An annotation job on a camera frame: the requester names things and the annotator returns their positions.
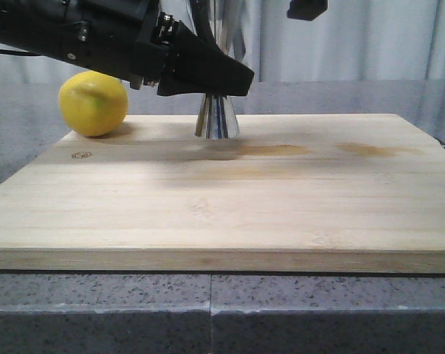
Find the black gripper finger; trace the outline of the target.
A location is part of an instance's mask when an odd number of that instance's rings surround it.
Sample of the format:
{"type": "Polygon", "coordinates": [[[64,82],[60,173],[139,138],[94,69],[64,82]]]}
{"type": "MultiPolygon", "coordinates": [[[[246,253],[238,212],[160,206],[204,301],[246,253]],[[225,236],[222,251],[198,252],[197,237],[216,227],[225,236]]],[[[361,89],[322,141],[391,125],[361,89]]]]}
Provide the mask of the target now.
{"type": "Polygon", "coordinates": [[[178,22],[157,94],[163,97],[191,93],[245,96],[253,77],[249,67],[205,43],[178,22]]]}
{"type": "Polygon", "coordinates": [[[291,0],[286,16],[296,20],[313,21],[327,9],[327,0],[291,0]]]}

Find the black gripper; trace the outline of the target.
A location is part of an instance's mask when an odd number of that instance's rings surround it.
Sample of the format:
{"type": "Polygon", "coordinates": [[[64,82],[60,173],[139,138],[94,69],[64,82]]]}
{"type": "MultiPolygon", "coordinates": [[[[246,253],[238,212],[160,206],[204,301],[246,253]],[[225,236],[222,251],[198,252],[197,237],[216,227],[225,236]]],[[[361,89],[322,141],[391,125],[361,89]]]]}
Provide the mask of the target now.
{"type": "Polygon", "coordinates": [[[173,17],[159,1],[0,1],[0,44],[128,81],[159,82],[173,17]]]}

